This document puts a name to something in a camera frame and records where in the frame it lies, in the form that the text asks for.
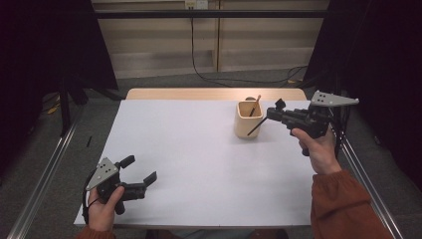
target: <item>cable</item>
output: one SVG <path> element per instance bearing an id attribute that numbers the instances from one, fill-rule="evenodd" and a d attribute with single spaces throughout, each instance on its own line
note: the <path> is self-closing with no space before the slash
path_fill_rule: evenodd
<path id="1" fill-rule="evenodd" d="M 209 82 L 209 83 L 214 83 L 220 86 L 224 86 L 224 87 L 228 87 L 228 88 L 232 88 L 232 86 L 223 84 L 223 83 L 219 83 L 219 82 L 215 82 L 215 81 L 231 81 L 231 82 L 244 82 L 244 83 L 262 83 L 262 84 L 274 84 L 274 83 L 284 83 L 283 85 L 280 86 L 280 88 L 284 87 L 287 83 L 288 80 L 290 80 L 294 75 L 296 75 L 298 72 L 300 72 L 302 69 L 307 68 L 308 66 L 301 66 L 301 67 L 294 67 L 289 69 L 288 71 L 288 75 L 286 78 L 281 79 L 281 80 L 276 80 L 276 81 L 269 81 L 269 82 L 261 82 L 261 81 L 254 81 L 254 80 L 243 80 L 243 79 L 231 79 L 231 78 L 206 78 L 204 76 L 202 76 L 201 74 L 199 74 L 199 72 L 196 69 L 196 65 L 195 65 L 195 58 L 194 58 L 194 37 L 193 37 L 193 18 L 190 19 L 190 25 L 191 25 L 191 55 L 192 55 L 192 65 L 193 65 L 193 70 L 195 71 L 196 75 L 201 78 L 202 80 Z"/>
<path id="2" fill-rule="evenodd" d="M 54 94 L 53 96 L 51 96 L 51 97 L 49 97 L 48 99 L 44 100 L 44 101 L 43 101 L 43 104 L 45 104 L 45 103 L 49 102 L 50 100 L 52 100 L 52 99 L 56 98 L 58 95 L 59 95 L 59 93 Z"/>

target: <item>hand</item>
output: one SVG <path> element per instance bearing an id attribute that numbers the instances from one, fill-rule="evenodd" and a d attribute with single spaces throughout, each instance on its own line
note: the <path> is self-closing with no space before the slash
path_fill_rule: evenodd
<path id="1" fill-rule="evenodd" d="M 327 130 L 325 136 L 317 139 L 311 138 L 299 128 L 294 128 L 292 134 L 298 138 L 301 148 L 307 148 L 310 151 L 311 165 L 317 174 L 327 175 L 341 171 L 334 153 L 334 134 L 330 129 Z"/>
<path id="2" fill-rule="evenodd" d="M 118 201 L 121 199 L 124 193 L 124 187 L 120 186 L 118 187 L 109 198 L 108 202 L 106 204 L 102 204 L 99 201 L 95 201 L 98 199 L 99 193 L 97 192 L 97 189 L 94 188 L 90 192 L 90 197 L 88 198 L 88 204 L 91 204 L 93 201 L 95 201 L 90 206 L 90 221 L 89 226 L 91 229 L 96 231 L 111 231 L 112 225 L 114 223 L 114 207 L 118 203 Z"/>

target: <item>wooden panel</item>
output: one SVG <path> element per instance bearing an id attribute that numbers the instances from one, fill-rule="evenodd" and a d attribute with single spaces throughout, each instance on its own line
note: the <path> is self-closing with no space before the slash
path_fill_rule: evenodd
<path id="1" fill-rule="evenodd" d="M 261 101 L 306 100 L 304 91 L 300 89 L 268 89 L 268 88 L 177 88 L 177 89 L 132 89 L 127 100 L 223 100 L 243 101 L 247 97 L 256 98 L 261 95 Z"/>

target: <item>aluminum rail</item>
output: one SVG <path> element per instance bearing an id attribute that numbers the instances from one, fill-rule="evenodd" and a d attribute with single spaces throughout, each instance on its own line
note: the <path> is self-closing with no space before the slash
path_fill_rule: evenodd
<path id="1" fill-rule="evenodd" d="M 372 198 L 372 208 L 380 218 L 381 222 L 390 231 L 391 235 L 395 239 L 403 239 L 404 237 L 400 233 L 394 218 L 391 216 L 390 211 L 376 191 L 374 185 L 369 179 L 369 176 L 364 170 L 363 165 L 360 163 L 359 158 L 357 157 L 345 135 L 342 136 L 341 149 L 354 173 L 355 178 L 366 188 L 370 197 Z"/>
<path id="2" fill-rule="evenodd" d="M 98 19 L 137 18 L 324 18 L 325 10 L 96 10 Z"/>
<path id="3" fill-rule="evenodd" d="M 43 199 L 47 193 L 47 189 L 51 184 L 53 176 L 55 175 L 62 157 L 65 154 L 65 151 L 72 139 L 76 126 L 81 119 L 83 109 L 84 108 L 78 109 L 74 123 L 71 125 L 68 132 L 59 139 L 56 149 L 50 157 L 50 160 L 47 163 L 47 166 L 44 169 L 44 172 L 38 181 L 37 186 L 35 187 L 24 209 L 13 225 L 12 230 L 9 232 L 7 239 L 21 239 L 26 237 L 32 221 L 34 220 L 38 209 L 40 208 L 41 203 L 43 202 Z"/>

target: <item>sleeve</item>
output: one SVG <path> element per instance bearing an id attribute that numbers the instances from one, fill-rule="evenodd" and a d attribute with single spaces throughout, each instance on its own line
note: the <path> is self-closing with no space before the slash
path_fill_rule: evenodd
<path id="1" fill-rule="evenodd" d="M 314 175 L 312 195 L 316 239 L 393 238 L 373 211 L 368 192 L 348 171 Z"/>
<path id="2" fill-rule="evenodd" d="M 115 239 L 112 232 L 100 232 L 91 229 L 89 226 L 84 227 L 80 234 L 76 237 L 77 239 Z"/>

